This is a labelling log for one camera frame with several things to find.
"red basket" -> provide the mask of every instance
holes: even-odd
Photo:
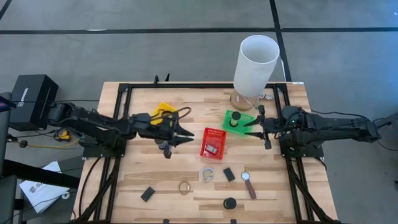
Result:
[[[201,142],[200,155],[210,159],[223,159],[225,147],[226,132],[213,128],[205,128],[203,140]],[[215,148],[214,154],[208,152],[207,149]]]

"green tray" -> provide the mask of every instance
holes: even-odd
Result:
[[[232,127],[229,125],[229,121],[231,121],[231,116],[234,111],[226,110],[224,121],[223,121],[223,129],[227,132],[240,134],[246,136],[244,133],[251,132],[253,126],[244,127],[245,124],[254,121],[255,117],[241,113],[241,119],[238,121],[238,125],[236,127]]]

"concrete floor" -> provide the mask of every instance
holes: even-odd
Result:
[[[0,7],[5,2],[0,0]],[[394,0],[276,4],[282,28],[398,27]],[[0,30],[273,26],[266,0],[13,0],[0,20]],[[274,33],[262,34],[275,39]],[[57,98],[62,100],[98,99],[105,81],[148,81],[167,73],[174,81],[231,81],[239,43],[249,35],[253,33],[0,35],[0,91],[11,91],[18,75],[35,73],[57,82]],[[359,113],[369,119],[398,111],[398,32],[283,33],[283,38],[292,80],[305,82],[314,110]],[[278,64],[272,81],[283,80]],[[395,131],[384,128],[382,142],[398,149]],[[53,143],[47,137],[30,140]],[[324,150],[339,219],[395,223],[398,152],[350,140],[327,142]],[[10,145],[6,157],[41,166],[79,155],[81,150]],[[69,211],[30,222],[68,218]]]

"watch face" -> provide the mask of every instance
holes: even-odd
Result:
[[[242,173],[242,179],[243,180],[249,180],[250,178],[250,174],[248,172],[243,172]]]

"wooden table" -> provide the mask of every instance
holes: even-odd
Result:
[[[119,83],[106,82],[103,87],[98,111],[112,117]],[[310,111],[303,84],[288,83],[291,105]],[[171,159],[165,159],[153,140],[137,137],[128,142],[126,154],[121,160],[118,186],[113,208],[113,223],[161,223],[164,218],[171,223],[295,223],[292,195],[284,158],[280,155],[279,143],[270,135],[272,149],[265,150],[264,143],[254,137],[242,137],[228,133],[222,161],[199,156],[205,127],[221,129],[226,110],[233,110],[229,96],[233,89],[194,88],[145,88],[134,89],[129,113],[152,113],[164,101],[176,108],[190,106],[192,112],[180,120],[182,127],[195,134],[195,140],[173,149]],[[264,93],[272,94],[271,89]],[[267,117],[277,117],[275,103],[261,101]],[[251,109],[245,113],[257,115]],[[81,179],[84,180],[94,158],[85,161]],[[83,196],[83,209],[88,206],[98,191],[103,161],[100,160],[88,180]],[[325,168],[313,158],[304,158],[308,188],[322,209],[337,218]],[[202,168],[212,167],[214,178],[203,183]],[[223,169],[230,167],[236,179],[228,182]],[[248,171],[257,193],[251,200],[243,180],[242,171]],[[191,191],[181,195],[178,185],[186,180]],[[74,211],[83,181],[80,182]],[[156,193],[148,202],[140,196],[151,186]],[[300,195],[301,211],[306,218],[303,198]],[[223,200],[234,197],[237,207],[226,210]],[[103,200],[101,218],[104,218],[108,196]]]

